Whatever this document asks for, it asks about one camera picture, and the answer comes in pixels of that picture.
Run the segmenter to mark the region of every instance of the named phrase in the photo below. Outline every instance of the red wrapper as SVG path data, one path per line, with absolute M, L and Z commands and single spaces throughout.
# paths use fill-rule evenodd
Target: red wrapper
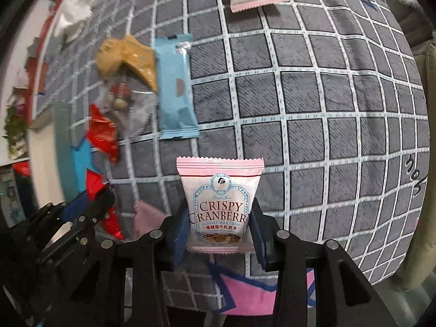
M 89 107 L 91 121 L 86 137 L 92 146 L 107 153 L 112 163 L 118 162 L 119 150 L 115 124 L 100 113 L 99 107 L 91 104 Z
M 125 82 L 122 82 L 120 84 L 113 84 L 110 87 L 110 91 L 114 94 L 115 97 L 122 97 L 126 100 L 129 100 L 132 94 L 132 90 Z
M 91 171 L 86 170 L 86 193 L 90 200 L 94 200 L 95 196 L 99 191 L 105 186 L 103 183 L 103 176 Z M 121 227 L 119 225 L 118 216 L 116 214 L 115 207 L 111 207 L 105 217 L 101 219 L 101 223 L 105 231 L 119 240 L 124 240 L 123 233 L 121 232 Z
M 16 162 L 12 168 L 26 177 L 31 175 L 29 161 Z

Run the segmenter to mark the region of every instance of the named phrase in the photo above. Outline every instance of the white tissue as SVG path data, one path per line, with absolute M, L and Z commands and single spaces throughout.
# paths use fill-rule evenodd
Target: white tissue
M 85 21 L 92 16 L 91 7 L 94 4 L 95 0 L 65 0 L 54 29 L 54 36 L 65 37 L 67 43 L 76 39 Z

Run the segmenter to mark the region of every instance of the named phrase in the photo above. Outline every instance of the teal object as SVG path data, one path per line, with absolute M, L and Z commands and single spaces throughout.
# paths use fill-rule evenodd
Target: teal object
M 81 193 L 86 189 L 86 169 L 94 172 L 99 172 L 95 169 L 91 158 L 91 144 L 86 137 L 83 137 L 77 147 L 72 146 L 71 152 L 73 153 L 74 169 L 77 179 L 78 192 Z
M 200 134 L 190 98 L 189 51 L 192 40 L 192 34 L 156 38 L 160 139 L 197 138 Z

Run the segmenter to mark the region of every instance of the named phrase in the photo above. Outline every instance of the yellow snack wrapper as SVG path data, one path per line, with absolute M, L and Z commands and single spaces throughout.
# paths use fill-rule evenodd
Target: yellow snack wrapper
M 156 58 L 152 48 L 142 45 L 128 34 L 124 40 L 123 62 L 147 82 L 153 91 L 158 91 Z
M 123 40 L 108 38 L 103 42 L 95 57 L 95 65 L 104 78 L 118 71 L 124 58 L 123 50 Z

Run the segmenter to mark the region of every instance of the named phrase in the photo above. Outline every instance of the blue patch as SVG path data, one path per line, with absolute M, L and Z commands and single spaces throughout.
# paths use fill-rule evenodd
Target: blue patch
M 99 171 L 94 168 L 91 158 L 91 144 L 85 136 L 80 140 L 77 147 L 71 147 L 71 151 L 73 153 L 73 162 L 76 172 L 78 192 L 80 193 L 86 190 L 86 169 L 90 169 L 97 173 L 99 173 Z

